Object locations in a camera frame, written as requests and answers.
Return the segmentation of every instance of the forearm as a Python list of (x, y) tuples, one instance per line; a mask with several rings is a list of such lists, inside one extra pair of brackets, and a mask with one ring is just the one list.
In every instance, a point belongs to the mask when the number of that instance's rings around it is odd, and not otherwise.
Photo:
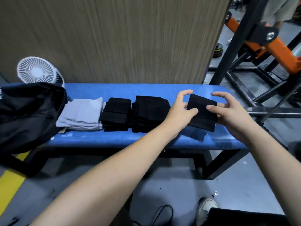
[(109, 225), (174, 135), (162, 123), (77, 179), (31, 225)]
[(301, 163), (259, 126), (250, 129), (250, 152), (291, 224), (301, 225)]

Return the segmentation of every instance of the gray floor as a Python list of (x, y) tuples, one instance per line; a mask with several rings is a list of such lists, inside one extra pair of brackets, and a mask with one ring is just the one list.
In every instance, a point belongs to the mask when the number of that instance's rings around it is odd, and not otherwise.
[[(233, 15), (235, 18), (241, 17), (240, 13), (234, 12)], [(280, 31), (280, 38), (288, 43), (300, 30), (299, 26), (285, 23)], [(219, 42), (225, 49), (232, 35), (230, 30), (223, 28)], [(211, 64), (217, 66), (220, 60), (221, 58), (213, 59)], [(205, 84), (209, 83), (211, 77), (212, 74), (208, 73)], [(238, 77), (256, 96), (269, 89), (267, 84), (251, 73), (240, 73)], [(228, 87), (238, 97), (226, 80), (221, 85)], [(278, 101), (279, 98), (274, 97), (265, 106), (275, 105)], [(269, 119), (266, 127), (285, 145), (300, 141), (301, 120)], [(216, 157), (219, 152), (211, 153)], [(0, 217), (0, 225), (8, 224), (15, 216), (21, 219), (16, 226), (29, 224), (62, 190), (101, 160), (102, 157), (95, 156), (49, 159), (42, 170), (44, 174), (26, 179), (22, 184)], [(250, 154), (213, 181), (194, 179), (193, 170), (194, 165), (190, 159), (157, 159), (149, 170), (150, 175), (134, 191), (130, 210), (132, 219), (142, 225), (150, 225), (156, 209), (169, 204), (174, 209), (173, 225), (191, 225), (199, 198), (211, 197), (215, 191), (218, 192), (215, 200), (221, 208), (283, 214)], [(158, 223), (169, 219), (170, 215), (171, 211), (165, 209)]]

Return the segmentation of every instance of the black bag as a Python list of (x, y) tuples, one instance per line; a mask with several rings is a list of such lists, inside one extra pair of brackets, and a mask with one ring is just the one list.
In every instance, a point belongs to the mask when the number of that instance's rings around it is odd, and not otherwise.
[(53, 137), (64, 105), (66, 90), (50, 83), (1, 87), (0, 153), (33, 150)]

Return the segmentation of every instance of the stack of folded clothes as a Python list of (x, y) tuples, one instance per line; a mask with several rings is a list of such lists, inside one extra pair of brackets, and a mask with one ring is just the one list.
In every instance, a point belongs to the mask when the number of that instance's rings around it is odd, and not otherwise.
[(65, 105), (56, 126), (80, 131), (100, 130), (102, 123), (99, 116), (102, 108), (102, 98), (95, 100), (76, 98)]
[(131, 100), (110, 98), (100, 115), (105, 132), (127, 131), (132, 116)]
[(132, 103), (132, 132), (147, 133), (160, 125), (166, 118), (170, 104), (160, 97), (136, 96)]
[(188, 125), (214, 132), (217, 114), (209, 112), (206, 109), (207, 105), (217, 105), (217, 103), (195, 94), (190, 95), (187, 110), (197, 108), (199, 112), (191, 119)]

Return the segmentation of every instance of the yellow floor marking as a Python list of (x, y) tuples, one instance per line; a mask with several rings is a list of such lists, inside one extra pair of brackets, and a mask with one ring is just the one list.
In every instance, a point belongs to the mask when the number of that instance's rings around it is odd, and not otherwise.
[[(18, 154), (17, 158), (23, 161), (29, 152)], [(0, 216), (8, 206), (11, 199), (25, 180), (25, 176), (11, 170), (6, 170), (0, 177)]]

